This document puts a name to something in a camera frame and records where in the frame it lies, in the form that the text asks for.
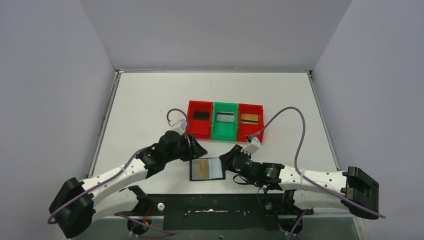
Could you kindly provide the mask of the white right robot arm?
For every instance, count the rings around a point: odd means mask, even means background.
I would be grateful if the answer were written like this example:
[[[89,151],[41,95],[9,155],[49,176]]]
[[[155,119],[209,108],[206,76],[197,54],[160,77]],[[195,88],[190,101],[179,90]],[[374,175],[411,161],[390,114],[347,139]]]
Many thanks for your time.
[[[254,162],[260,144],[236,144],[219,156],[224,170],[264,192],[282,191],[282,209],[289,213],[314,208],[347,209],[354,216],[376,220],[379,213],[379,184],[358,167],[347,171],[311,171],[281,163]]]

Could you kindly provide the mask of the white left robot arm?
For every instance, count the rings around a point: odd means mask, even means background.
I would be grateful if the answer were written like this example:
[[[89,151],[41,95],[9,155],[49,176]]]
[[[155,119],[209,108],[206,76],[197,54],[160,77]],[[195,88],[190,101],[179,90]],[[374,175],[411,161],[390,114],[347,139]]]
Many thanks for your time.
[[[48,211],[48,224],[57,224],[72,239],[91,223],[115,214],[142,214],[148,197],[135,183],[164,170],[174,160],[184,162],[207,154],[193,134],[168,130],[157,143],[137,150],[123,165],[103,174],[65,181]]]

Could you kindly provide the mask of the black leather card holder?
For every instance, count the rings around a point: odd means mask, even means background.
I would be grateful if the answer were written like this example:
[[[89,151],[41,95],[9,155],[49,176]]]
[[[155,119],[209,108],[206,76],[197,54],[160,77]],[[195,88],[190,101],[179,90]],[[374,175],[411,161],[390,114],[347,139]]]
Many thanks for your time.
[[[198,158],[189,162],[189,179],[192,182],[226,179],[225,169],[218,157]]]

